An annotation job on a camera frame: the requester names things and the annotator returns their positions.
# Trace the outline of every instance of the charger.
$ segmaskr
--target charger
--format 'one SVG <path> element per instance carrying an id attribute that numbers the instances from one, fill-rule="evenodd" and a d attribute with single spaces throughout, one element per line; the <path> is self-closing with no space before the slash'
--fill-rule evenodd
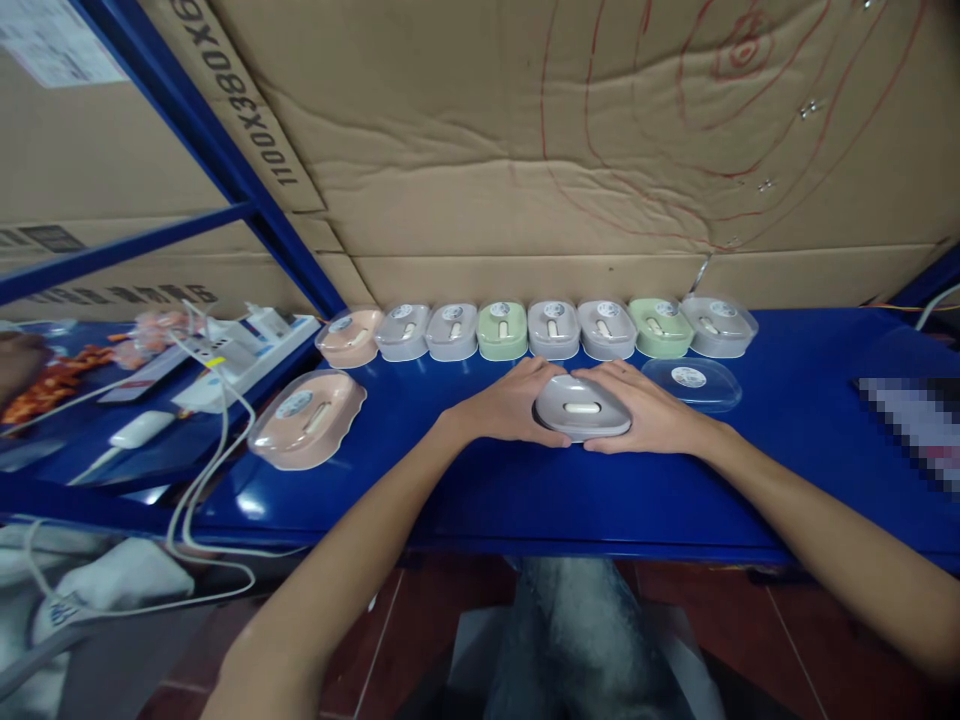
<path id="1" fill-rule="evenodd" d="M 124 450 L 136 450 L 143 447 L 160 434 L 177 417 L 173 413 L 147 410 L 140 413 L 133 420 L 110 436 L 110 449 L 98 457 L 93 463 L 77 475 L 67 485 L 78 485 L 86 480 L 91 473 L 110 462 Z"/>

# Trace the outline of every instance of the red floor tile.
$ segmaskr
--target red floor tile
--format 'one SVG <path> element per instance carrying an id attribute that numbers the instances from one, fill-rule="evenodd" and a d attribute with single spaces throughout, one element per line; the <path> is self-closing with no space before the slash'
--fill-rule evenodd
<path id="1" fill-rule="evenodd" d="M 227 650 L 262 604 L 262 600 L 237 600 L 217 608 L 200 628 L 168 679 L 212 690 Z"/>
<path id="2" fill-rule="evenodd" d="M 197 720 L 207 704 L 205 693 L 161 685 L 137 716 L 137 720 Z"/>
<path id="3" fill-rule="evenodd" d="M 404 571 L 359 718 L 392 718 L 452 648 L 460 614 L 513 602 L 516 573 L 500 557 L 427 555 Z"/>
<path id="4" fill-rule="evenodd" d="M 636 564 L 641 595 L 682 607 L 701 647 L 803 718 L 822 718 L 766 589 L 740 570 Z"/>
<path id="5" fill-rule="evenodd" d="M 825 590 L 782 586 L 771 594 L 831 720 L 934 715 L 924 677 Z"/>
<path id="6" fill-rule="evenodd" d="M 322 712 L 349 717 L 356 712 L 400 576 L 400 570 L 390 573 L 373 610 L 360 616 L 333 654 L 320 696 Z"/>

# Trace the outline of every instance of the cardboard box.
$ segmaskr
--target cardboard box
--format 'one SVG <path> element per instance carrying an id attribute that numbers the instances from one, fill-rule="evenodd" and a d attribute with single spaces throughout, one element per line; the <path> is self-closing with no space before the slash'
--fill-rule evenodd
<path id="1" fill-rule="evenodd" d="M 183 69 L 283 210 L 326 206 L 205 0 L 141 0 Z"/>
<path id="2" fill-rule="evenodd" d="M 754 306 L 851 303 L 960 228 L 945 5 L 211 2 L 378 299 L 712 245 Z"/>
<path id="3" fill-rule="evenodd" d="M 37 11 L 49 4 L 38 0 Z M 190 215 L 226 205 L 132 82 L 44 87 L 28 69 L 40 60 L 21 60 L 0 48 L 0 222 Z"/>
<path id="4" fill-rule="evenodd" d="M 730 294 L 754 309 L 860 305 L 900 287 L 926 262 L 929 246 L 797 250 L 718 256 L 700 290 Z M 703 263 L 695 255 L 354 258 L 382 307 L 498 297 L 531 302 L 639 295 L 682 297 Z M 816 281 L 811 286 L 811 277 Z"/>
<path id="5" fill-rule="evenodd" d="M 355 303 L 370 302 L 353 263 L 337 252 L 339 244 L 329 226 L 310 217 L 288 219 L 307 247 L 318 253 L 318 263 L 344 297 Z M 0 272 L 170 221 L 75 221 L 0 228 L 0 242 L 7 243 L 0 245 Z M 222 317 L 240 315 L 244 300 L 294 312 L 316 312 L 247 226 L 237 222 L 5 305 L 0 317 L 132 320 L 146 309 L 173 308 L 181 299 L 217 302 L 215 315 Z"/>

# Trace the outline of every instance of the transparent lid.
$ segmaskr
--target transparent lid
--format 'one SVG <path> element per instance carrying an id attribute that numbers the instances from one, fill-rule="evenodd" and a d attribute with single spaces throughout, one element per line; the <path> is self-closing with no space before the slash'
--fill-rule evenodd
<path id="1" fill-rule="evenodd" d="M 586 300 L 577 308 L 580 326 L 598 343 L 633 344 L 637 327 L 630 314 L 616 300 Z"/>
<path id="2" fill-rule="evenodd" d="M 377 328 L 377 344 L 400 345 L 415 341 L 427 331 L 428 305 L 403 303 L 384 314 Z"/>
<path id="3" fill-rule="evenodd" d="M 630 315 L 637 330 L 654 340 L 680 340 L 693 335 L 693 328 L 680 303 L 666 297 L 637 297 L 630 301 Z"/>
<path id="4" fill-rule="evenodd" d="M 733 373 L 713 360 L 649 360 L 642 372 L 674 397 L 705 413 L 732 410 L 743 396 Z"/>
<path id="5" fill-rule="evenodd" d="M 383 313 L 376 305 L 349 308 L 334 316 L 315 341 L 324 354 L 346 351 L 373 341 Z"/>
<path id="6" fill-rule="evenodd" d="M 530 338 L 538 343 L 561 344 L 580 338 L 577 311 L 566 300 L 540 300 L 527 311 Z"/>
<path id="7" fill-rule="evenodd" d="M 336 422 L 344 400 L 360 392 L 340 370 L 315 370 L 293 380 L 257 418 L 247 446 L 257 455 L 300 450 Z"/>
<path id="8" fill-rule="evenodd" d="M 477 320 L 477 337 L 484 343 L 512 343 L 527 337 L 527 311 L 513 300 L 487 303 Z"/>
<path id="9" fill-rule="evenodd" d="M 687 295 L 680 309 L 694 330 L 719 341 L 749 339 L 760 328 L 743 305 L 723 295 Z"/>
<path id="10" fill-rule="evenodd" d="M 477 334 L 477 306 L 473 303 L 440 305 L 427 323 L 427 341 L 434 345 L 471 342 Z"/>

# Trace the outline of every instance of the blue metal frame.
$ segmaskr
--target blue metal frame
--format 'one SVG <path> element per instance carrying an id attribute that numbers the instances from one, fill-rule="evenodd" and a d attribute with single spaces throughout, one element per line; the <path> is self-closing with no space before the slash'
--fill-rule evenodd
<path id="1" fill-rule="evenodd" d="M 341 310 L 343 300 L 323 274 L 313 253 L 303 244 L 136 0 L 70 2 L 231 207 L 5 275 L 0 278 L 0 303 L 243 219 L 318 311 L 330 317 Z"/>

